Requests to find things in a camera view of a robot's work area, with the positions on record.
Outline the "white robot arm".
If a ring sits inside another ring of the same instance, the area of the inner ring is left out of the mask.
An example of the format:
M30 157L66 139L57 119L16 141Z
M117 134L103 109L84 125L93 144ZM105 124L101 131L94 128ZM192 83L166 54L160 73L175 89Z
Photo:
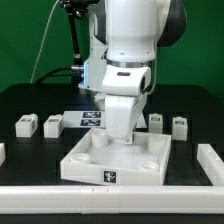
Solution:
M112 139L133 141L133 129L156 85L157 49L186 30L182 0L83 0L90 55L79 87L95 94Z

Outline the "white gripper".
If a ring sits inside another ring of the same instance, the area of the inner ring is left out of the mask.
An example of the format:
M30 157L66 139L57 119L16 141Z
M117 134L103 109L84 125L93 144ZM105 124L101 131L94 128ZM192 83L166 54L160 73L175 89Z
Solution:
M147 95L139 97L105 97L105 126L110 138L128 141L147 102Z

